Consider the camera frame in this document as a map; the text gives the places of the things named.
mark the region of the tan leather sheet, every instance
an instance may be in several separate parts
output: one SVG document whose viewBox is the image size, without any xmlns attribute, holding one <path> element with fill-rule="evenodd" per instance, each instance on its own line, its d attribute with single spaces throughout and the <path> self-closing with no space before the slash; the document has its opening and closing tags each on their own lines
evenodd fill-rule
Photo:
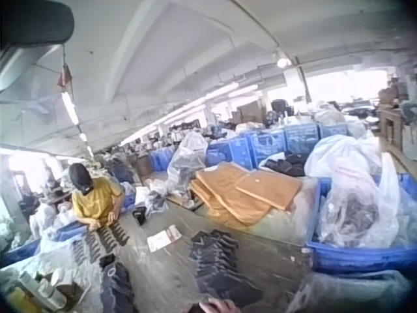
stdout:
<svg viewBox="0 0 417 313">
<path fill-rule="evenodd" d="M 208 211 L 207 217 L 215 223 L 222 224 L 236 230 L 245 230 L 247 226 L 235 218 L 220 202 L 214 194 L 198 179 L 190 183 L 191 190 L 197 194 L 206 204 Z"/>
<path fill-rule="evenodd" d="M 235 188 L 235 182 L 248 173 L 233 163 L 220 163 L 212 171 L 198 171 L 197 178 L 216 199 L 241 223 L 253 225 L 271 209 L 271 205 Z"/>
<path fill-rule="evenodd" d="M 281 210 L 288 210 L 300 190 L 300 179 L 267 171 L 254 171 L 240 178 L 236 189 Z"/>
<path fill-rule="evenodd" d="M 211 209 L 224 209 L 224 206 L 214 197 L 213 193 L 198 179 L 191 181 L 190 189 Z"/>
</svg>

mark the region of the paper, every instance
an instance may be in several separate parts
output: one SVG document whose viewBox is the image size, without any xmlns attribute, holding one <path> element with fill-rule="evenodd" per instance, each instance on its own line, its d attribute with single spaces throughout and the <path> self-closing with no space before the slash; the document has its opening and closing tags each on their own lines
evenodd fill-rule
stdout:
<svg viewBox="0 0 417 313">
<path fill-rule="evenodd" d="M 181 233 L 178 231 L 175 225 L 171 225 L 167 230 L 163 230 L 156 235 L 147 238 L 149 250 L 155 252 L 170 243 L 173 243 L 177 239 L 181 238 Z"/>
</svg>

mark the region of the fluorescent light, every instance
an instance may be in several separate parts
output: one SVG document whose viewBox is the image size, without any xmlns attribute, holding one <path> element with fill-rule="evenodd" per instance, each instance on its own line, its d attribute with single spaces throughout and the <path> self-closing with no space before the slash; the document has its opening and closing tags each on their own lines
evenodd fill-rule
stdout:
<svg viewBox="0 0 417 313">
<path fill-rule="evenodd" d="M 252 96 L 252 97 L 245 97 L 238 100 L 235 100 L 232 102 L 232 108 L 236 109 L 239 106 L 244 106 L 245 104 L 252 103 L 253 101 L 258 100 L 258 96 Z"/>
<path fill-rule="evenodd" d="M 87 141 L 87 136 L 83 132 L 79 135 L 79 137 L 81 138 L 81 140 L 83 142 L 86 142 Z"/>
<path fill-rule="evenodd" d="M 233 98 L 235 96 L 243 95 L 245 93 L 250 93 L 251 91 L 254 91 L 256 89 L 258 89 L 258 85 L 250 85 L 250 86 L 247 86 L 245 88 L 233 91 L 232 93 L 229 93 L 229 98 Z"/>
<path fill-rule="evenodd" d="M 217 90 L 215 90 L 211 93 L 208 93 L 206 95 L 206 100 L 216 98 L 217 96 L 220 96 L 224 93 L 228 93 L 229 91 L 232 91 L 232 90 L 234 90 L 238 87 L 239 87 L 239 83 L 231 83 L 230 85 L 226 85 L 226 86 L 224 86 L 222 88 L 219 88 L 219 89 L 217 89 Z"/>
<path fill-rule="evenodd" d="M 282 57 L 281 59 L 278 60 L 278 62 L 276 64 L 277 64 L 278 67 L 284 68 L 287 65 L 290 65 L 291 61 L 286 57 Z"/>
<path fill-rule="evenodd" d="M 123 140 L 121 142 L 121 145 L 126 145 L 129 142 L 137 140 L 142 135 L 147 134 L 148 132 L 152 132 L 154 130 L 154 128 L 156 128 L 156 126 L 159 125 L 160 123 L 163 123 L 164 121 L 168 120 L 170 117 L 174 117 L 177 114 L 188 110 L 189 108 L 193 108 L 195 106 L 201 105 L 204 102 L 204 100 L 205 100 L 205 97 L 198 98 L 197 100 L 194 100 L 194 101 L 190 102 L 189 104 L 186 104 L 185 106 L 167 114 L 166 116 L 161 117 L 159 120 L 143 127 L 142 129 L 135 132 L 133 135 L 127 137 L 125 140 Z"/>
<path fill-rule="evenodd" d="M 91 149 L 89 145 L 87 146 L 87 150 L 90 152 L 91 157 L 94 157 L 93 150 Z"/>
<path fill-rule="evenodd" d="M 71 101 L 70 95 L 65 91 L 61 94 L 63 98 L 63 102 L 66 108 L 66 111 L 68 112 L 68 115 L 70 116 L 70 119 L 74 125 L 78 125 L 78 116 L 76 113 L 76 106 Z"/>
<path fill-rule="evenodd" d="M 205 104 L 202 104 L 202 105 L 200 105 L 200 106 L 198 106 L 198 107 L 196 107 L 194 109 L 191 109 L 190 111 L 184 112 L 184 113 L 182 113 L 180 115 L 177 115 L 176 117 L 173 117 L 172 119 L 167 120 L 165 122 L 165 124 L 166 125 L 171 124 L 173 121 L 176 121 L 177 119 L 182 119 L 183 117 L 187 117 L 187 116 L 189 116 L 192 113 L 197 113 L 199 111 L 202 111 L 202 110 L 204 110 L 205 107 L 206 107 Z"/>
</svg>

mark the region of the worker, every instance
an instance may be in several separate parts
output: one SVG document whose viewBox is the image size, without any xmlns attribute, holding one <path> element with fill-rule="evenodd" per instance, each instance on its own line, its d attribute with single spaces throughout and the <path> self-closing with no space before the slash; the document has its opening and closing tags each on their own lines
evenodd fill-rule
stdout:
<svg viewBox="0 0 417 313">
<path fill-rule="evenodd" d="M 124 194 L 117 185 L 105 177 L 92 179 L 81 163 L 71 164 L 68 173 L 77 189 L 72 193 L 72 205 L 81 223 L 96 230 L 118 219 Z"/>
</svg>

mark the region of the ceiling beam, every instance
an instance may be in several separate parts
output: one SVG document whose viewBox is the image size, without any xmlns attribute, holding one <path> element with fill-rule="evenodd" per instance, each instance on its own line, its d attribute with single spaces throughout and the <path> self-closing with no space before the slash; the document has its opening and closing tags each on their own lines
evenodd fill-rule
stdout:
<svg viewBox="0 0 417 313">
<path fill-rule="evenodd" d="M 135 51 L 156 19 L 168 6 L 168 2 L 164 0 L 143 0 L 138 2 L 139 6 L 130 20 L 111 62 L 104 95 L 104 104 L 106 105 L 111 104 L 116 88 Z"/>
<path fill-rule="evenodd" d="M 234 40 L 233 44 L 237 48 L 243 45 L 245 42 L 246 40 L 238 39 L 238 40 Z M 170 77 L 168 77 L 167 80 L 159 88 L 159 94 L 164 95 L 168 91 L 172 90 L 172 88 L 174 88 L 175 86 L 183 82 L 186 79 L 184 75 L 184 71 L 185 73 L 187 73 L 187 75 L 191 75 L 192 73 L 197 72 L 198 70 L 202 69 L 206 65 L 214 62 L 221 56 L 227 54 L 232 49 L 233 49 L 233 45 L 229 39 L 225 39 L 219 42 L 218 44 L 214 45 L 210 49 L 200 54 L 195 59 L 186 63 L 183 68 L 178 69 L 178 71 L 170 75 Z"/>
<path fill-rule="evenodd" d="M 238 39 L 234 40 L 233 43 L 230 39 L 224 40 L 183 65 L 161 85 L 159 88 L 161 95 L 166 94 L 185 80 L 184 69 L 187 74 L 197 72 L 221 56 L 233 51 L 233 46 L 237 48 L 250 41 L 265 51 L 272 52 L 278 47 L 274 38 L 256 20 L 230 1 L 171 0 L 171 2 L 197 12 L 212 21 L 215 27 L 219 27 L 223 31 L 226 29 L 231 36 Z"/>
</svg>

